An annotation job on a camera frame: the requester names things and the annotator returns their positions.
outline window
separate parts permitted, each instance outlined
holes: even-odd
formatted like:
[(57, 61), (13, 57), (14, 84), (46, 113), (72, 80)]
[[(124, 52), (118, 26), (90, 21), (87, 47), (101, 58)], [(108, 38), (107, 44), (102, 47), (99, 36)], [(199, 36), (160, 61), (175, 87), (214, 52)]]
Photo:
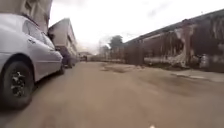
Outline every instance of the window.
[(36, 25), (31, 23), (30, 21), (27, 21), (26, 24), (28, 26), (30, 36), (44, 43), (42, 33), (39, 29), (37, 29)]
[(28, 29), (28, 26), (27, 26), (27, 22), (25, 22), (23, 24), (23, 32), (29, 35), (29, 29)]
[(51, 42), (51, 40), (45, 34), (43, 34), (43, 36), (44, 36), (45, 44), (48, 45), (49, 47), (55, 49), (55, 47), (54, 47), (53, 43)]

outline car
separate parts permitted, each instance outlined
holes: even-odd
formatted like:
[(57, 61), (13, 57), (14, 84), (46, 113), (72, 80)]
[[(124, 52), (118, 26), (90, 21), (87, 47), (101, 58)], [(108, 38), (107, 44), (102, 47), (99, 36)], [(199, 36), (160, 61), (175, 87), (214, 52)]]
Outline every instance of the car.
[(0, 105), (11, 109), (29, 105), (37, 81), (64, 73), (62, 58), (35, 22), (0, 14)]

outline road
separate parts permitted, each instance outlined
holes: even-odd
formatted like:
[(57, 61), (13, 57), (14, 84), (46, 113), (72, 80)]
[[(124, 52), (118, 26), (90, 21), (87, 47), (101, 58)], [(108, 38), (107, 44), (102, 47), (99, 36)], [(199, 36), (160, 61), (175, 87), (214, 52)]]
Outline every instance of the road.
[(63, 76), (48, 77), (26, 109), (1, 112), (0, 127), (224, 127), (223, 83), (122, 66), (79, 63)]

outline car wheel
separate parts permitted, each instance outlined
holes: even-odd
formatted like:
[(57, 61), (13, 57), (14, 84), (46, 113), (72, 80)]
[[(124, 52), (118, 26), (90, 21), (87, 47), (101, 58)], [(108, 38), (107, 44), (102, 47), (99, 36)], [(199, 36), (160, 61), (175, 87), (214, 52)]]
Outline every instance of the car wheel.
[(0, 98), (5, 107), (23, 109), (31, 102), (34, 79), (25, 63), (10, 63), (3, 71), (0, 85)]

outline sidewalk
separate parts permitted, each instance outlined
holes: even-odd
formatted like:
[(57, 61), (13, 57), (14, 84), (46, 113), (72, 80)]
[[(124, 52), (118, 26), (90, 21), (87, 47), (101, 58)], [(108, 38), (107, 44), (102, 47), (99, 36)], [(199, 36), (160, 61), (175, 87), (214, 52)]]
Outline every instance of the sidewalk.
[(224, 83), (224, 74), (222, 73), (186, 70), (186, 71), (172, 72), (171, 75), (175, 75), (178, 77), (186, 77), (186, 78), (192, 78), (192, 79), (201, 79), (201, 80), (208, 80), (212, 82)]

